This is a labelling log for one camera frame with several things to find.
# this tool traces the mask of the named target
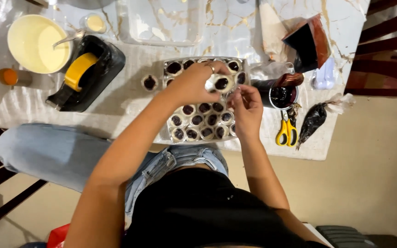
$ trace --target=person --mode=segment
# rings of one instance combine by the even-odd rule
[[[228,178],[221,152],[169,146],[147,152],[182,105],[216,102],[205,90],[220,61],[195,63],[177,76],[112,143],[78,129],[24,124],[0,137],[0,160],[23,172],[82,192],[65,248],[327,247],[290,211],[259,138],[263,106],[255,87],[239,85],[234,109],[251,192]],[[124,215],[132,218],[124,231]]]

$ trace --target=light blue jeans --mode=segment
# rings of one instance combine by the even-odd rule
[[[23,172],[82,192],[86,180],[110,145],[108,140],[74,127],[30,123],[10,128],[1,135],[0,160],[10,171]],[[211,147],[170,146],[159,153],[148,152],[127,184],[125,214],[132,217],[135,200],[145,187],[169,171],[198,163],[207,164],[212,170],[228,176],[223,155]]]

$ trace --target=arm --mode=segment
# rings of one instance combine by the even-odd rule
[[[323,244],[290,211],[284,189],[260,141],[263,104],[258,90],[251,86],[239,86],[229,99],[229,105],[235,110],[235,130],[240,140],[244,170],[251,193],[276,209],[286,227],[302,239]]]
[[[65,241],[65,248],[119,247],[124,230],[126,181],[137,171],[155,136],[179,106],[218,100],[205,82],[212,69],[195,63],[158,93],[118,136],[98,161],[82,191]],[[224,63],[212,62],[228,73]]]

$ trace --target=white marble tablecloth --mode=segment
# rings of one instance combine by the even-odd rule
[[[34,82],[29,88],[14,87],[10,90],[0,85],[0,127],[45,122],[76,125],[95,135],[117,137],[151,100],[152,95],[141,89],[140,79],[145,73],[159,71],[158,61],[185,56],[234,56],[245,58],[250,64],[254,64],[267,59],[261,48],[261,23],[255,6],[256,1],[244,2],[207,0],[207,20],[201,44],[196,47],[174,48],[132,44],[135,42],[128,34],[126,0],[118,0],[114,6],[95,11],[75,10],[60,1],[56,6],[50,6],[46,10],[26,1],[0,0],[0,68],[19,66],[8,51],[7,30],[13,20],[29,13],[50,17],[69,31],[77,28],[78,20],[89,12],[106,14],[109,22],[108,32],[102,37],[120,48],[127,57],[125,68],[83,113],[58,112],[45,105],[46,97],[59,88],[63,80],[62,73],[35,74]],[[286,28],[292,27],[302,18],[322,14],[332,56],[340,71],[338,85],[332,90],[312,90],[308,80],[300,86],[298,102],[303,108],[297,121],[298,130],[312,105],[344,91],[368,4],[369,0],[273,1],[273,8]],[[323,126],[301,146],[299,151],[275,144],[280,118],[279,111],[265,108],[261,140],[269,155],[315,160],[326,158],[337,118],[335,114],[328,114]],[[164,133],[162,130],[156,137],[156,143],[170,143]],[[240,150],[238,139],[218,142],[216,145],[220,149]]]

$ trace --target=beige floor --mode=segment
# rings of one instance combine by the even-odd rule
[[[230,178],[248,189],[241,153],[223,151]],[[326,161],[269,157],[292,210],[313,225],[349,225],[397,235],[397,99],[357,97],[338,117]],[[36,179],[18,174],[0,186],[0,205]],[[79,193],[47,184],[0,221],[0,248],[45,240],[69,223]]]

